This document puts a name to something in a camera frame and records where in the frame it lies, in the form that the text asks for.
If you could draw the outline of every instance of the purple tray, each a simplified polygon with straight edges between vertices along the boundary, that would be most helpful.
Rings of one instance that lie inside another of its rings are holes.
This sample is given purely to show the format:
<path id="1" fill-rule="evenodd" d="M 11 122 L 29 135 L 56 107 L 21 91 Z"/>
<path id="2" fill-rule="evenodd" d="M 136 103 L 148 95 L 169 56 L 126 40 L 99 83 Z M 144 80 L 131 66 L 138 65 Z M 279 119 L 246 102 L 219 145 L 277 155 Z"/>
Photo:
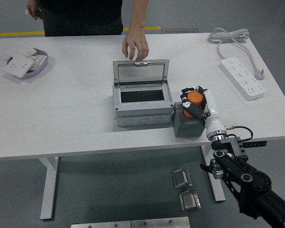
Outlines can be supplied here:
<path id="1" fill-rule="evenodd" d="M 46 60 L 44 60 L 44 62 L 40 65 L 40 67 L 37 70 L 28 71 L 24 76 L 34 76 L 34 75 L 38 74 L 46 66 L 46 64 L 48 64 L 47 53 L 44 51 L 41 51 L 39 49 L 36 49 L 36 48 L 35 48 L 35 50 L 37 51 L 37 53 L 36 53 L 37 55 L 47 56 L 47 58 L 46 58 Z M 13 59 L 13 57 L 9 58 L 6 64 L 8 64 L 12 59 Z"/>

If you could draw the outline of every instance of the orange cylinder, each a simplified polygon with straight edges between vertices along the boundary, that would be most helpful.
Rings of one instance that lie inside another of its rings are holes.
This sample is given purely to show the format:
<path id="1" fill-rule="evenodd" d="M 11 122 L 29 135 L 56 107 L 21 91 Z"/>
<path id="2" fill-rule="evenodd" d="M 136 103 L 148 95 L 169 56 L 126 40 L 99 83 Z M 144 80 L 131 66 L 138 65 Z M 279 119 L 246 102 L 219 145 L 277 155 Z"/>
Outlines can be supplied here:
<path id="1" fill-rule="evenodd" d="M 203 101 L 203 95 L 200 94 L 198 91 L 191 91 L 190 93 L 188 93 L 187 99 L 190 101 L 190 103 L 195 104 L 196 106 L 200 107 Z M 185 110 L 184 110 L 184 115 L 185 117 L 189 119 L 194 119 L 194 116 L 190 115 Z"/>

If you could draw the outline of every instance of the table leg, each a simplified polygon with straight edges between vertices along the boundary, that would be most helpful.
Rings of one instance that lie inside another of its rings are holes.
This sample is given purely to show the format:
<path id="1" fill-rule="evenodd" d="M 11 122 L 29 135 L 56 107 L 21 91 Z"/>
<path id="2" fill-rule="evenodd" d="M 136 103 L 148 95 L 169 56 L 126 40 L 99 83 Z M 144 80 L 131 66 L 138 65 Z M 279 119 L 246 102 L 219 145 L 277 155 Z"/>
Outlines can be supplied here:
<path id="1" fill-rule="evenodd" d="M 205 164 L 209 165 L 210 160 L 213 159 L 214 150 L 212 150 L 210 145 L 209 146 L 202 146 L 201 150 L 203 151 Z M 208 173 L 208 175 L 209 175 L 209 179 L 210 179 L 210 183 L 211 183 L 211 187 L 212 187 L 212 191 L 213 191 L 215 201 L 216 202 L 225 201 L 226 198 L 225 198 L 224 191 L 223 191 L 222 184 L 221 184 L 220 180 L 215 179 L 211 173 Z"/>
<path id="2" fill-rule="evenodd" d="M 59 157 L 39 158 L 47 168 L 40 219 L 52 218 L 58 159 Z"/>

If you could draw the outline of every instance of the yellow floor line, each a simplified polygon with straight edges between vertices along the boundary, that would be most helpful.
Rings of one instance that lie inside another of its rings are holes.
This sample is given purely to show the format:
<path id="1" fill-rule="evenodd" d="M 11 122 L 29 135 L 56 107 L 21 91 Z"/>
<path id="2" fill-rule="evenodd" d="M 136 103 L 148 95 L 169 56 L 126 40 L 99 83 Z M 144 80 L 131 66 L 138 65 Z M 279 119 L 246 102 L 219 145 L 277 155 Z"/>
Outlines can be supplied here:
<path id="1" fill-rule="evenodd" d="M 3 32 L 3 33 L 0 33 L 0 37 L 27 36 L 27 35 L 44 35 L 44 31 L 36 31 L 36 32 Z"/>
<path id="2" fill-rule="evenodd" d="M 145 30 L 158 30 L 161 27 L 145 27 Z M 16 36 L 30 36 L 30 35 L 44 35 L 44 31 L 35 32 L 2 32 L 0 37 L 16 37 Z"/>

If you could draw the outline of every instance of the white power strip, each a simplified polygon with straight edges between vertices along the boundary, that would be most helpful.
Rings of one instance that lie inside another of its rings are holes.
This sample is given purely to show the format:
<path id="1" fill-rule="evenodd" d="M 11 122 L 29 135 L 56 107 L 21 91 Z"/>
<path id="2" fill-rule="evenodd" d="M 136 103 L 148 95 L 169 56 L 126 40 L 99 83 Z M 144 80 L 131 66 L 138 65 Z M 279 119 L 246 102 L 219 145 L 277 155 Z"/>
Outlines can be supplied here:
<path id="1" fill-rule="evenodd" d="M 221 60 L 219 68 L 221 68 L 246 100 L 252 101 L 258 99 L 266 92 L 237 58 L 231 57 Z"/>

